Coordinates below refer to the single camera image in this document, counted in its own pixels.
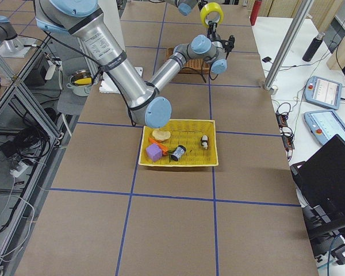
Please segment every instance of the metal pot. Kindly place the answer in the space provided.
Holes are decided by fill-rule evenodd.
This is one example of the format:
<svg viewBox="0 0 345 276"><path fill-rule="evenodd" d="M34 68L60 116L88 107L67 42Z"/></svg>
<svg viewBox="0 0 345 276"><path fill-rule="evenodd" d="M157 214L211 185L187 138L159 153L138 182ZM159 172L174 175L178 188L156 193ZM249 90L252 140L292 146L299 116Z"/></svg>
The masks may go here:
<svg viewBox="0 0 345 276"><path fill-rule="evenodd" d="M78 85L75 82L79 79L86 79L86 78L92 78L90 71L78 70L70 76L69 81L74 86L84 86L84 85Z"/></svg>

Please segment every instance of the black object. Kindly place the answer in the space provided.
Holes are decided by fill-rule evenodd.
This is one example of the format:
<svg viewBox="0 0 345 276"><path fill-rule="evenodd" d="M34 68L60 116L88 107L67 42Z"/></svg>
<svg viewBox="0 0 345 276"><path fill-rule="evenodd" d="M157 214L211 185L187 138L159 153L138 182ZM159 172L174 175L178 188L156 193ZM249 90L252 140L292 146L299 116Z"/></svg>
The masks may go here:
<svg viewBox="0 0 345 276"><path fill-rule="evenodd" d="M12 141L7 141L4 144L0 145L0 150L6 158L10 158L17 153L17 147Z"/></svg>
<svg viewBox="0 0 345 276"><path fill-rule="evenodd" d="M171 154L171 158L174 161L178 161L180 157L186 152L186 148L183 145L179 145L173 154Z"/></svg>
<svg viewBox="0 0 345 276"><path fill-rule="evenodd" d="M269 56L266 56L266 57L264 57L264 58L262 59L262 61L263 61L264 63L267 63L267 62L270 62L271 59L272 59L272 58L270 58Z"/></svg>
<svg viewBox="0 0 345 276"><path fill-rule="evenodd" d="M324 33L319 33L315 38L313 38L312 42L310 43L308 49L305 51L305 54L302 58L305 62L309 62L313 58L319 46L321 46L324 35Z"/></svg>
<svg viewBox="0 0 345 276"><path fill-rule="evenodd" d="M323 254L328 251L324 243L330 244L333 235L341 233L345 238L345 141L335 135L301 167L297 166L292 165L291 171L309 202L303 214L313 253L316 255L316 248Z"/></svg>
<svg viewBox="0 0 345 276"><path fill-rule="evenodd" d="M31 72L24 80L24 83L27 86L42 86L45 85L46 80L45 76L47 70L49 69L49 64L45 55L42 55L41 58L37 59L33 65Z"/></svg>

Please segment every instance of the yellow basket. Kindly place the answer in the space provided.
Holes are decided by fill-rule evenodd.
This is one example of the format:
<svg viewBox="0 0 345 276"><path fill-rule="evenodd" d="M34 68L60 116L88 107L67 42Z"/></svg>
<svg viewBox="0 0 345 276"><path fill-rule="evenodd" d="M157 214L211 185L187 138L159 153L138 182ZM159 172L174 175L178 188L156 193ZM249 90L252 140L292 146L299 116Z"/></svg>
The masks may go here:
<svg viewBox="0 0 345 276"><path fill-rule="evenodd" d="M219 165L216 147L216 128L213 120L176 120L171 119L162 131L170 131L170 139L161 142L169 150L183 145L186 152L178 161L170 160L169 156L162 156L153 162L147 155L146 148L151 145L148 140L153 138L154 129L143 128L142 146L139 153L139 165L151 167L209 167ZM208 149L203 149L201 138L208 137Z"/></svg>

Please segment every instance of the power strip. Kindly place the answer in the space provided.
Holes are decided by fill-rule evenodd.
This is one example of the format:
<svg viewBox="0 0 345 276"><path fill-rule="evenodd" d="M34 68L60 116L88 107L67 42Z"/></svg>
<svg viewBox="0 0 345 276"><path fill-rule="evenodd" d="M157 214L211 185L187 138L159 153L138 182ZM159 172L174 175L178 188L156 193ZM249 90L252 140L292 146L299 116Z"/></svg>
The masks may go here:
<svg viewBox="0 0 345 276"><path fill-rule="evenodd" d="M280 130L282 128L288 128L289 127L288 122L286 121L286 119L284 118L283 115L276 114L276 120L277 120L278 127ZM282 134L281 138L282 138L283 147L285 148L286 151L292 151L295 149L293 139L290 139L285 134Z"/></svg>
<svg viewBox="0 0 345 276"><path fill-rule="evenodd" d="M10 174L17 178L20 177L21 174L29 167L29 165L27 165L26 163L24 163L23 161L19 161L18 165L16 168L10 169Z"/></svg>

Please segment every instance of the screen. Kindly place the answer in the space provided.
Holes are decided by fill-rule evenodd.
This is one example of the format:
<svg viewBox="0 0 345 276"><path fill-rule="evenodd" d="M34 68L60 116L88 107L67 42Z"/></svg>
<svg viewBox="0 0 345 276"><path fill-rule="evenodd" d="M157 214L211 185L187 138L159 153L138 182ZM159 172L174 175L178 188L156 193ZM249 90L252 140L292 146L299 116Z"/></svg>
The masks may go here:
<svg viewBox="0 0 345 276"><path fill-rule="evenodd" d="M302 194L311 207L320 205L331 220L345 215L345 141L335 135L300 168ZM327 204L330 199L336 210ZM345 228L340 229L345 238Z"/></svg>
<svg viewBox="0 0 345 276"><path fill-rule="evenodd" d="M312 117L328 140L338 134L345 141L345 129L332 112L313 113Z"/></svg>
<svg viewBox="0 0 345 276"><path fill-rule="evenodd" d="M317 79L313 99L320 102L325 102L329 105L334 105L336 96L338 95L339 85L324 79Z"/></svg>

